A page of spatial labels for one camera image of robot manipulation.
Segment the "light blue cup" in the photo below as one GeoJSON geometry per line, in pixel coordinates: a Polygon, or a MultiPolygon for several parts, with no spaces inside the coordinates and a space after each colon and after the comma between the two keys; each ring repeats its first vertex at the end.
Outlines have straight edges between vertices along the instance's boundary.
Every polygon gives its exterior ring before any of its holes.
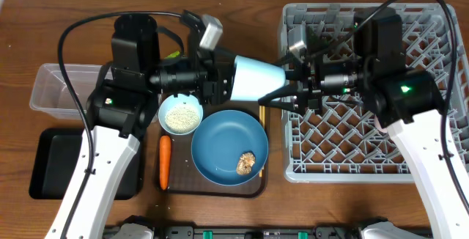
{"type": "Polygon", "coordinates": [[[244,56],[236,56],[230,100],[258,101],[283,87],[285,82],[286,74],[282,67],[244,56]]]}

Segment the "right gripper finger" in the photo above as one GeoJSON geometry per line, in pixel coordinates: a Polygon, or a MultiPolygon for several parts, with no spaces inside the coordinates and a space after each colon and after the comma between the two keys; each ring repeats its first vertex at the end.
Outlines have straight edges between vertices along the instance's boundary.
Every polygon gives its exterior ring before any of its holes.
{"type": "Polygon", "coordinates": [[[273,65],[277,67],[282,67],[284,65],[290,64],[293,65],[293,68],[291,70],[285,71],[286,78],[311,77],[311,67],[301,59],[297,58],[294,54],[286,54],[285,56],[281,57],[273,63],[273,65]]]}
{"type": "Polygon", "coordinates": [[[283,102],[281,99],[287,96],[296,96],[297,84],[289,84],[278,88],[258,99],[258,104],[265,107],[294,107],[294,103],[283,102]]]}

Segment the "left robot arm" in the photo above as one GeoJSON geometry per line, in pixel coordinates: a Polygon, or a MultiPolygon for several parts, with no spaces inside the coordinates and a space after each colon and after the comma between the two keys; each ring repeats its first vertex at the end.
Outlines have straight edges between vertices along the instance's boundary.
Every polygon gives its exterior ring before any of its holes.
{"type": "Polygon", "coordinates": [[[153,121],[162,94],[194,96],[202,105],[229,99],[230,75],[215,63],[221,22],[211,15],[178,15],[190,34],[180,55],[160,56],[159,35],[178,36],[159,26],[154,11],[114,12],[113,59],[100,69],[86,103],[80,154],[49,238],[100,238],[129,163],[153,121]]]}

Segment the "white rice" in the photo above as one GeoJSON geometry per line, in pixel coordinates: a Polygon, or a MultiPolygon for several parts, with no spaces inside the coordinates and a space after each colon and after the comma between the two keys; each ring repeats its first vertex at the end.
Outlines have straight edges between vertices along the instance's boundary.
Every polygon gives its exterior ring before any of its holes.
{"type": "Polygon", "coordinates": [[[189,133],[199,124],[198,111],[188,105],[178,105],[170,109],[165,115],[165,123],[173,133],[189,133]]]}

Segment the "yellow-green snack wrapper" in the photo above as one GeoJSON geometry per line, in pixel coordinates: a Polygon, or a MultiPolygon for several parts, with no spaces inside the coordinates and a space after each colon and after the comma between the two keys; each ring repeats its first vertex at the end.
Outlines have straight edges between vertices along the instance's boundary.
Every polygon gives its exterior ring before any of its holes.
{"type": "Polygon", "coordinates": [[[171,54],[169,54],[166,58],[167,59],[173,59],[173,58],[177,58],[177,57],[180,57],[181,56],[181,53],[179,51],[175,51],[171,54]]]}

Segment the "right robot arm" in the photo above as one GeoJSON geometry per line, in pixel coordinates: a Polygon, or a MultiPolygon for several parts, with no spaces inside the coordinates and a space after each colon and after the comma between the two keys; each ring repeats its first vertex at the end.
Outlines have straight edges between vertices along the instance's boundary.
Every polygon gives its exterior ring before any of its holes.
{"type": "Polygon", "coordinates": [[[468,173],[448,121],[450,94],[442,94],[432,75],[406,65],[402,19],[390,7],[370,7],[354,16],[350,38],[357,59],[323,61],[325,50],[293,62],[287,85],[259,104],[305,114],[319,110],[322,98],[358,93],[363,107],[391,138],[404,158],[435,238],[468,236],[468,173]]]}

